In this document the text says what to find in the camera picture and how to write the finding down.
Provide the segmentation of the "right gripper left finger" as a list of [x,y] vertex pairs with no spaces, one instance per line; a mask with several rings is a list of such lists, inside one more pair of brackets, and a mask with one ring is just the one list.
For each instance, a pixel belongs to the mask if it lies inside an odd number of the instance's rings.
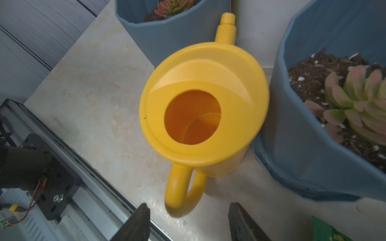
[[142,203],[110,241],[147,241],[150,236],[150,209]]

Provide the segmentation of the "blue pot pink succulent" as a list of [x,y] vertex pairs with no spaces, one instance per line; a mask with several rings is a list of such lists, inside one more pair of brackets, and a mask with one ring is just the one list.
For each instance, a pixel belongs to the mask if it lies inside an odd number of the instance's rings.
[[314,201],[386,199],[386,176],[335,143],[290,86],[289,67],[326,50],[386,64],[385,1],[311,1],[291,19],[279,44],[256,158],[284,188]]

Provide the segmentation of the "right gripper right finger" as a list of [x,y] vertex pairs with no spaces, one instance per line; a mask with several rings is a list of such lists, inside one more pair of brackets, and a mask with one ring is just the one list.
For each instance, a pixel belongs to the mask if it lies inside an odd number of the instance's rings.
[[228,220],[233,241],[270,241],[268,235],[241,204],[237,202],[230,204]]

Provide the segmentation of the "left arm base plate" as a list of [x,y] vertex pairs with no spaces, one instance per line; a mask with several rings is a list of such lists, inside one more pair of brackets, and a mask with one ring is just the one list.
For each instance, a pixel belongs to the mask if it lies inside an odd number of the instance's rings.
[[48,157],[49,165],[43,175],[47,180],[37,205],[48,221],[58,219],[77,192],[81,179],[39,135],[29,134],[23,146],[40,151]]

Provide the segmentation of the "yellow watering can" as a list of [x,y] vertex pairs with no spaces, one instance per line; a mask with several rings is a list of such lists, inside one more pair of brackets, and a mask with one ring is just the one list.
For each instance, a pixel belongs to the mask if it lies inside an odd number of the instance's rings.
[[150,76],[139,120],[150,146],[172,163],[165,208],[174,218],[201,200],[208,178],[235,171],[260,131],[269,86],[257,60],[235,45],[235,15],[224,13],[213,42],[165,59]]

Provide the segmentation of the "blue pot red succulent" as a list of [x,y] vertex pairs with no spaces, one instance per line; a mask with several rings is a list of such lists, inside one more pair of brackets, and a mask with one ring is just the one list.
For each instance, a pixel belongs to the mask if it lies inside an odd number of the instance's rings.
[[115,4],[116,17],[154,67],[187,46],[213,41],[222,14],[231,7],[230,1],[198,1],[175,16],[147,22],[159,1]]

